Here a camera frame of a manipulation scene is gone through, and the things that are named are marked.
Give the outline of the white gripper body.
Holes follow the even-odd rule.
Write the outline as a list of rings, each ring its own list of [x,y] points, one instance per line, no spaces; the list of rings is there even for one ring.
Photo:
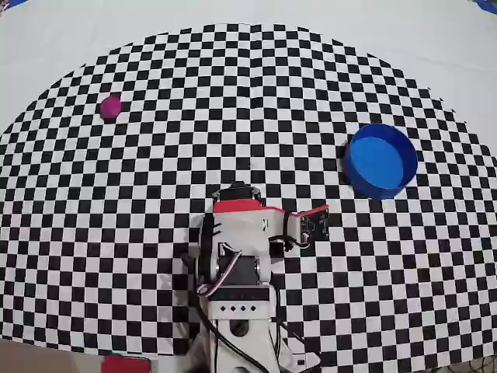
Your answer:
[[[235,181],[228,188],[213,194],[213,212],[228,213],[262,209],[259,188],[243,181]]]

